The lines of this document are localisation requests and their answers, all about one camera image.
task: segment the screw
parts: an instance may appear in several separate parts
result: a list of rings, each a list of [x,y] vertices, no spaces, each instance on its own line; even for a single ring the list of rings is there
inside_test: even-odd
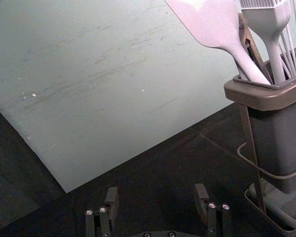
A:
[[[245,27],[245,24],[243,24],[242,21],[239,21],[239,29],[243,29]]]
[[[86,214],[87,216],[91,216],[91,215],[93,214],[93,211],[92,211],[92,210],[87,210],[87,211],[85,212],[85,214]]]
[[[107,209],[106,209],[105,207],[101,207],[101,208],[100,208],[100,212],[101,212],[101,213],[104,213],[104,212],[106,212],[106,211],[107,211]]]
[[[225,210],[229,210],[229,209],[230,209],[230,207],[229,207],[227,204],[222,205],[222,207],[223,207],[223,209],[225,209]]]
[[[216,208],[216,205],[215,205],[214,203],[210,203],[210,204],[209,204],[209,207],[210,207],[210,208]]]
[[[168,237],[176,237],[176,234],[174,232],[169,232]]]

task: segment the spatula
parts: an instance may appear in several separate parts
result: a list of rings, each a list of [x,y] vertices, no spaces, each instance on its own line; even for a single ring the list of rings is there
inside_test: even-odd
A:
[[[270,84],[240,43],[234,0],[165,1],[200,44],[227,51],[250,81]]]

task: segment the black table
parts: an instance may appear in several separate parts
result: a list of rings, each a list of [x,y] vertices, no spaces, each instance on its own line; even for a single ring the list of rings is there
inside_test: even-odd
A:
[[[234,236],[280,236],[244,198],[253,171],[236,156],[243,142],[232,104],[3,228],[0,237],[82,237],[85,210],[102,205],[112,186],[120,202],[113,237],[161,230],[199,235],[204,227],[194,206],[194,183],[203,183],[214,202],[230,205]]]

